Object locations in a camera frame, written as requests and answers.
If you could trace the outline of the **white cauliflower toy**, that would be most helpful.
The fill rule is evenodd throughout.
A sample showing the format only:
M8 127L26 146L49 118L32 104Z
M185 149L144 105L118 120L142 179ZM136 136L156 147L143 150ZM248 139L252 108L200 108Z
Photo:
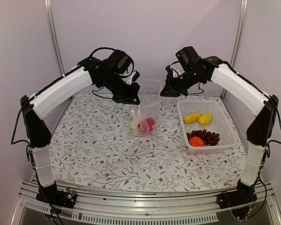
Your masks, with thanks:
M140 123L139 117L132 115L130 118L130 129L136 135L140 133L140 129L138 128L139 123Z

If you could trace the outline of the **clear zip top bag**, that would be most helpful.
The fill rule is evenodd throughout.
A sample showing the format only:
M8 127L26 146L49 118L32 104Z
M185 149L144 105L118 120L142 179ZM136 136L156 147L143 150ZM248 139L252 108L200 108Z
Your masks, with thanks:
M160 92L162 89L161 81L154 80L154 79L146 79L140 85L140 90L138 93L138 97L140 99L139 105L132 105L130 107L130 114L129 114L129 123L128 123L128 136L129 137L142 137L148 136L155 132L159 111L161 107L161 96ZM139 133L134 134L130 129L130 118L131 116L139 117L140 121L142 122L146 118L153 118L155 120L155 126L152 132L149 133Z

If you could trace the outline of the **yellow corn toy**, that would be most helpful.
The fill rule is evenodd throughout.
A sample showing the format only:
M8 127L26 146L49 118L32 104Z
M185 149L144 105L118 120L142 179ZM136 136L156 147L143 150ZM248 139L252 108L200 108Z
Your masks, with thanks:
M209 112L204 113L203 115L200 116L198 119L198 123L202 126L208 125L213 118L213 115Z
M185 116L183 118L183 122L185 124L191 124L191 123L194 123L194 122L198 121L200 117L201 117L200 113L192 113L188 116Z

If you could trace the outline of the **red pepper toy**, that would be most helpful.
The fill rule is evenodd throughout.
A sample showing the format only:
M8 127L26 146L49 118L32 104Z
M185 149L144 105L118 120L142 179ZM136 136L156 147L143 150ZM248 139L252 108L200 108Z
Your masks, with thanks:
M149 133L153 131L154 126L155 126L155 120L149 117L138 124L138 129L140 130L141 133Z

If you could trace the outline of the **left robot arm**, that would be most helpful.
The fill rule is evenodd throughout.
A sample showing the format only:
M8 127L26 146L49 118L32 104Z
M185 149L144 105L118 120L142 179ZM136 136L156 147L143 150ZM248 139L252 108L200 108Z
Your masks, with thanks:
M118 59L110 56L105 60L88 57L39 92L21 98L24 124L32 148L33 169L39 186L43 187L42 196L49 203L57 203L60 193L52 187L55 183L49 154L52 135L44 119L61 103L91 85L108 89L116 103L138 105L139 84L128 84L124 80L134 76L134 72L125 75L129 66L133 65L134 61L127 55Z

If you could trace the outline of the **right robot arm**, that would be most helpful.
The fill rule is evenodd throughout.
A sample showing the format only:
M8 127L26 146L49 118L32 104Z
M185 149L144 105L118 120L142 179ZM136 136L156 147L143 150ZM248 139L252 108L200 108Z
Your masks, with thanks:
M166 68L165 87L162 97L187 96L188 89L198 83L213 82L242 102L254 115L255 119L246 131L248 154L241 183L252 186L261 170L262 159L275 123L278 98L260 90L231 65L216 56L202 59L197 57L183 66L179 73L172 65Z

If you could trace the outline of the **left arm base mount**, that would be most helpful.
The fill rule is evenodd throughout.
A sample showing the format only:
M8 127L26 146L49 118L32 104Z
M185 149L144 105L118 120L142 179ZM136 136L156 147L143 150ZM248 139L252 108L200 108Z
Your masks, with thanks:
M56 184L48 187L40 187L36 200L48 203L52 206L60 206L73 209L76 203L77 193L75 190L66 188L58 190Z

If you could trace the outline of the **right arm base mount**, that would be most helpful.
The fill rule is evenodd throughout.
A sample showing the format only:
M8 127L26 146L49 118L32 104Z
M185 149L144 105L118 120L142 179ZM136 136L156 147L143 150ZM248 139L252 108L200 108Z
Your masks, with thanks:
M220 209L238 206L231 211L232 216L238 220L247 219L256 206L257 196L254 187L255 185L247 186L239 181L236 190L221 192L216 198L216 203Z

